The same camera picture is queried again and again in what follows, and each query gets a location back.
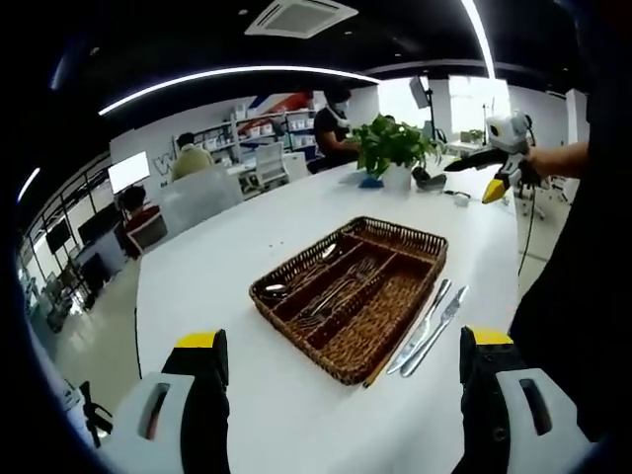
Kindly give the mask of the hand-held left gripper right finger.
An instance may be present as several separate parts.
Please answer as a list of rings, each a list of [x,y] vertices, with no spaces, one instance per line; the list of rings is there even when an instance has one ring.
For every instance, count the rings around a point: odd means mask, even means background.
[[[459,375],[460,473],[570,473],[591,451],[575,403],[508,335],[462,327]]]

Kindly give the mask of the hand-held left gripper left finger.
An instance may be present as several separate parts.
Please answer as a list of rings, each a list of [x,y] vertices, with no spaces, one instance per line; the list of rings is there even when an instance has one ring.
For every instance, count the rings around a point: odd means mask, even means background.
[[[101,459],[112,473],[228,473],[226,332],[193,333],[122,399]]]

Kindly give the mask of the person's right hand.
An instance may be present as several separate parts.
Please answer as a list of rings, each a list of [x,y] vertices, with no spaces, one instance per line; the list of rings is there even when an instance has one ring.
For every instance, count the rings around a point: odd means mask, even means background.
[[[547,152],[536,146],[530,146],[522,157],[518,168],[521,171],[521,182],[525,187],[551,188],[551,172],[548,166]]]

